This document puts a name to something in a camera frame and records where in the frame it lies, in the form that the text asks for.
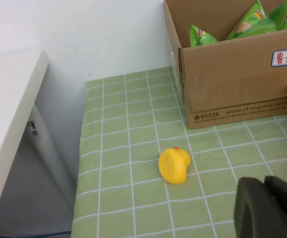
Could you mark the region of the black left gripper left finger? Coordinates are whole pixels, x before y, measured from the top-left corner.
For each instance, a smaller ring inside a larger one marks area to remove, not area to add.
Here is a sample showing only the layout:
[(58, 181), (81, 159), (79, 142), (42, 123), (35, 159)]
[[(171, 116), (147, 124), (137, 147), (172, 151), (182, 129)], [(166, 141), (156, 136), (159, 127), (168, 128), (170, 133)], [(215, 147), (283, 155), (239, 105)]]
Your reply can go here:
[(287, 214), (257, 178), (238, 181), (233, 220), (238, 238), (287, 238)]

